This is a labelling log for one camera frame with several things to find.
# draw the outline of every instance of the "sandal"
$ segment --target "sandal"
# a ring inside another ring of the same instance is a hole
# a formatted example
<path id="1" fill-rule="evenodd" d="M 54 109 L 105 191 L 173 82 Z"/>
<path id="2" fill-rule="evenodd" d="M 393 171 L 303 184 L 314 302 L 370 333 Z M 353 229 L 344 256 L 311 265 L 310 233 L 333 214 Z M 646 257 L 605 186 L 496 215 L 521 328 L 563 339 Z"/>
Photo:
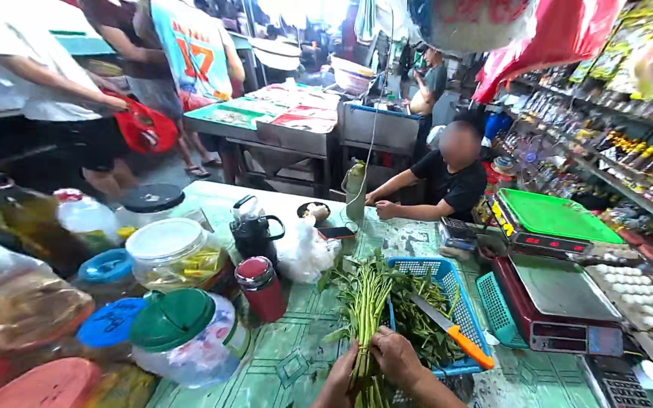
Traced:
<path id="1" fill-rule="evenodd" d="M 186 167 L 185 171 L 186 174 L 191 177 L 195 177 L 196 179 L 205 179 L 206 177 L 210 177 L 210 173 L 208 171 L 200 168 L 197 165 Z"/>

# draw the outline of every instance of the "blue plastic basket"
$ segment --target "blue plastic basket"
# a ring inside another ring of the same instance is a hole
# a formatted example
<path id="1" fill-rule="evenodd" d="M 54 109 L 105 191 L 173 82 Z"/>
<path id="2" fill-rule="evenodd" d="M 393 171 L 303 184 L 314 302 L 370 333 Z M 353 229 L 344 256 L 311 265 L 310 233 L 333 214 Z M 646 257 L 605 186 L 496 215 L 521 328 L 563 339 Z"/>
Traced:
<path id="1" fill-rule="evenodd" d="M 480 323 L 477 321 L 475 309 L 472 308 L 470 297 L 465 290 L 465 283 L 460 279 L 460 273 L 455 270 L 455 267 L 447 259 L 395 257 L 387 259 L 387 265 L 396 266 L 400 272 L 410 272 L 416 276 L 424 276 L 427 274 L 427 270 L 431 269 L 432 281 L 440 285 L 443 294 L 450 300 L 455 296 L 455 290 L 459 288 L 460 301 L 455 306 L 451 320 L 460 326 L 460 332 L 483 349 L 487 356 L 491 355 L 483 331 L 480 329 Z M 395 329 L 392 302 L 387 305 L 390 310 L 390 325 L 392 329 Z M 456 360 L 449 366 L 434 368 L 432 373 L 441 378 L 459 376 L 460 374 L 474 374 L 481 371 L 484 371 L 484 368 L 477 364 L 473 357 L 466 356 Z"/>
<path id="2" fill-rule="evenodd" d="M 491 272 L 476 281 L 477 292 L 480 293 L 480 301 L 483 302 L 483 310 L 487 317 L 487 323 L 491 326 L 495 337 L 505 347 L 528 348 L 518 332 L 513 316 L 510 314 L 508 304 L 501 293 L 498 281 Z"/>

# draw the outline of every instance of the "green tray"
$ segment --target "green tray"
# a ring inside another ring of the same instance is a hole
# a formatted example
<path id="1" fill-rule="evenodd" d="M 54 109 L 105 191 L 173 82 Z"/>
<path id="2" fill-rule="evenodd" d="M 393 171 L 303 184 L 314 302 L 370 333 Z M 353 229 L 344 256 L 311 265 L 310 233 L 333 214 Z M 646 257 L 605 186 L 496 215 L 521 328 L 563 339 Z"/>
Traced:
<path id="1" fill-rule="evenodd" d="M 256 119 L 268 116 L 263 112 L 254 112 L 252 110 L 237 109 L 224 103 L 216 103 L 204 106 L 199 109 L 186 112 L 185 116 L 202 121 L 216 122 L 217 124 L 231 125 L 239 128 L 256 130 Z M 226 116 L 238 117 L 242 121 L 229 121 Z"/>
<path id="2" fill-rule="evenodd" d="M 498 195 L 528 231 L 603 243 L 624 243 L 621 236 L 571 199 L 511 189 L 500 189 Z"/>

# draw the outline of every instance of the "calculator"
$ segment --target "calculator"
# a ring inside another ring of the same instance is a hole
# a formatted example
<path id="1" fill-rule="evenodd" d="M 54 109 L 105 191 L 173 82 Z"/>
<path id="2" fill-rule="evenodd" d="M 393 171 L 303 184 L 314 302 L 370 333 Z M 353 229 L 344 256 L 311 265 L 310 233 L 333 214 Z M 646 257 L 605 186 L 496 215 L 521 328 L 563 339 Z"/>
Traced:
<path id="1" fill-rule="evenodd" d="M 647 408 L 653 406 L 627 361 L 602 356 L 585 356 L 584 358 L 612 407 Z"/>

